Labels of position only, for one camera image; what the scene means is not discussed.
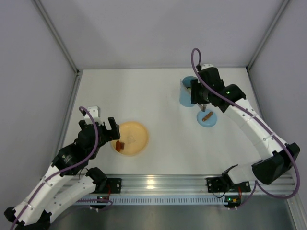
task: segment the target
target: robotic arm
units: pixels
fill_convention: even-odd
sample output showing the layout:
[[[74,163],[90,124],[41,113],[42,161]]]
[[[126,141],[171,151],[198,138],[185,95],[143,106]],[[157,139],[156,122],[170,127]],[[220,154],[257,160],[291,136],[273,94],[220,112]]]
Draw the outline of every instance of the robotic arm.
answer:
[[[234,84],[225,86],[220,78],[218,69],[211,64],[202,67],[196,66],[200,80],[191,81],[192,104],[212,104],[218,107],[225,115],[232,119],[245,133],[255,146],[261,157],[259,162],[250,162],[245,165],[235,165],[227,169],[220,177],[221,192],[229,191],[235,184],[244,181],[259,180],[264,184],[271,184],[274,180],[284,174],[292,167],[292,163],[277,140],[281,141],[296,160],[300,148],[297,144],[288,144],[278,137],[251,107],[245,94]]]
[[[87,109],[92,119],[83,110],[84,120],[79,122],[81,131],[75,141],[63,147],[53,159],[47,173],[26,199],[16,207],[9,207],[4,212],[8,221],[16,223],[17,230],[48,229],[50,224],[65,209],[86,194],[100,192],[106,185],[106,175],[98,168],[89,169],[75,185],[57,195],[60,188],[72,179],[79,170],[88,165],[89,159],[97,156],[99,148],[111,140],[120,139],[119,125],[114,118],[109,117],[111,130],[107,130],[105,123],[100,124],[100,110],[97,106]],[[98,144],[94,149],[96,134],[92,120],[95,121],[98,131]]]

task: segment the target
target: white table surface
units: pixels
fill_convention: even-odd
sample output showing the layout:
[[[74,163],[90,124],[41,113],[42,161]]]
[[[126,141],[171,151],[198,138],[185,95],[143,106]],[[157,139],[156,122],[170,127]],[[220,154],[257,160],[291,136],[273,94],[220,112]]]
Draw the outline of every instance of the white table surface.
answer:
[[[234,83],[259,111],[248,74],[244,68],[220,68],[225,85]],[[84,70],[64,145],[80,131],[82,114],[78,107],[97,105],[101,118],[113,116],[118,124],[143,123],[150,135],[146,149],[134,157],[115,152],[110,143],[100,148],[88,168],[99,167],[107,174],[221,174],[238,163],[259,160],[243,132],[218,108],[211,128],[198,124],[198,106],[179,103],[180,79],[194,76],[192,69],[102,69]]]

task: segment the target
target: gray wall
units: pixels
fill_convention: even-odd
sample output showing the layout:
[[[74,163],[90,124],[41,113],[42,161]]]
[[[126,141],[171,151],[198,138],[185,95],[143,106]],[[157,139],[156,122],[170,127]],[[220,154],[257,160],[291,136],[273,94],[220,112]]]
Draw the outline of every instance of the gray wall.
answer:
[[[42,0],[81,69],[246,66],[282,0]]]
[[[74,74],[31,1],[0,3],[0,226],[55,151]]]
[[[278,23],[251,70],[267,123],[296,142],[302,178],[300,197],[307,210],[307,1],[295,0]]]

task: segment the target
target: blue plate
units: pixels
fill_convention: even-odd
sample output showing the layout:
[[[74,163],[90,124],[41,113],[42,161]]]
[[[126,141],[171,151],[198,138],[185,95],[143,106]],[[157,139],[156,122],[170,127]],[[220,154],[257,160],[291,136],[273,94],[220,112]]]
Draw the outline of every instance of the blue plate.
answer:
[[[210,109],[206,109],[205,112],[203,111],[200,111],[198,112],[197,114],[197,121],[198,123],[201,125],[201,126],[204,126],[204,127],[212,127],[216,124],[216,121],[217,121],[217,116],[215,114],[215,112],[213,112],[213,114],[211,115],[211,117],[206,120],[206,121],[202,121],[202,119],[209,113],[209,112],[213,112],[212,110]]]

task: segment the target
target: yellow plate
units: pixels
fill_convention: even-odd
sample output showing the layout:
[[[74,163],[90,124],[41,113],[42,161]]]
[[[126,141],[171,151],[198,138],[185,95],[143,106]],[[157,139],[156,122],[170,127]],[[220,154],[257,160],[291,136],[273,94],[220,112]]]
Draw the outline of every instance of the yellow plate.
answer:
[[[128,121],[119,125],[120,142],[125,143],[124,149],[121,149],[120,154],[126,156],[135,156],[139,154],[148,143],[147,129],[137,121]],[[116,142],[111,141],[111,145],[116,151]]]

